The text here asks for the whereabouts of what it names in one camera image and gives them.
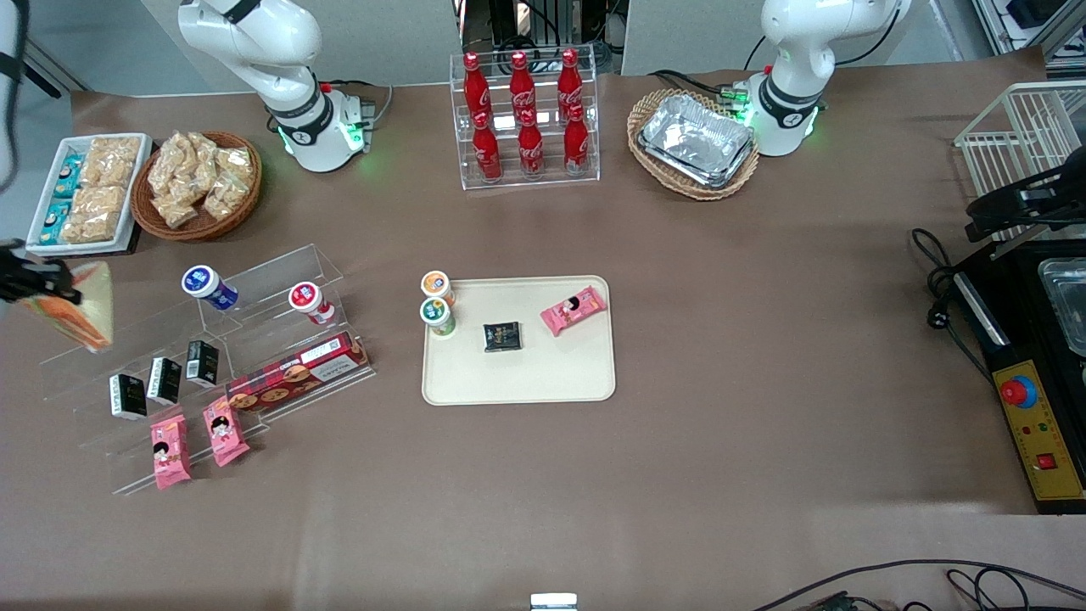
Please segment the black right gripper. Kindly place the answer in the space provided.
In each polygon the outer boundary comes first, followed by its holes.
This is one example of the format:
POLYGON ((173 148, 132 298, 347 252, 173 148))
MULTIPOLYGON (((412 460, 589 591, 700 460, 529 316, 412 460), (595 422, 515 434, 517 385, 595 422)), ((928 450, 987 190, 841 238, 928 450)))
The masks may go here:
POLYGON ((23 249, 23 239, 4 239, 1 244, 1 298, 8 303, 16 303, 34 295, 35 298, 64 300, 74 306, 81 305, 81 291, 67 285, 54 283, 71 283, 71 270, 65 260, 25 260, 15 254, 23 249), (51 285, 40 289, 40 283, 51 285))

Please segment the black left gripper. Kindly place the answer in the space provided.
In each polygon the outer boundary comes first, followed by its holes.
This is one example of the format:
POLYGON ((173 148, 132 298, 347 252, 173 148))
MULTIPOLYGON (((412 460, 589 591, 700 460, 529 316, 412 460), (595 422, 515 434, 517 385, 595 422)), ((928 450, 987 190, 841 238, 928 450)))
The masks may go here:
POLYGON ((967 240, 982 241, 1021 224, 1071 226, 1085 221, 1083 165, 1064 164, 1060 173, 1031 182, 1016 193, 986 193, 967 205, 967 240))

